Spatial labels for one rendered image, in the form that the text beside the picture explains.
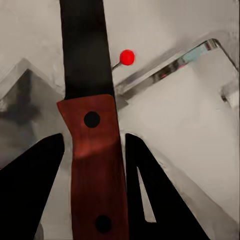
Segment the parer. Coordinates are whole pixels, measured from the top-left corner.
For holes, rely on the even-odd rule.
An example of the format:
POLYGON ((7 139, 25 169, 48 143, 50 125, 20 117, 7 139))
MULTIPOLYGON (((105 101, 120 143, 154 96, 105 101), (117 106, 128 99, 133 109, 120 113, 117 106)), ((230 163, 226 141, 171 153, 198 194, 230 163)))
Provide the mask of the parer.
POLYGON ((127 186, 103 0, 60 0, 65 97, 73 139, 73 240, 129 240, 127 186))

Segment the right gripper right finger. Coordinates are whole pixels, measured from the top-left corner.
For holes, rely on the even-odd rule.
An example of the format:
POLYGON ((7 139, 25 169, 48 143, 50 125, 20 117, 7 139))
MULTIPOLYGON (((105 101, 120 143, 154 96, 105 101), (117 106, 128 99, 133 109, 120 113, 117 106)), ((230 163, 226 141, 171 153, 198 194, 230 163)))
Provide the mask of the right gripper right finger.
POLYGON ((129 240, 208 240, 145 142, 126 133, 125 151, 129 240), (145 220, 137 167, 156 223, 145 220))

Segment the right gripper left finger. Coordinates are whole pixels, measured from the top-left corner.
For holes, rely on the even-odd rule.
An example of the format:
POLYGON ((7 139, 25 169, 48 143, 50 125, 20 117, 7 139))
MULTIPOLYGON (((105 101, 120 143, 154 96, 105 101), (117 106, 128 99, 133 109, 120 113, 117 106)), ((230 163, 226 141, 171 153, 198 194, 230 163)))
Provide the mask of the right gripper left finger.
POLYGON ((64 152, 58 133, 0 170, 0 240, 35 240, 64 152))

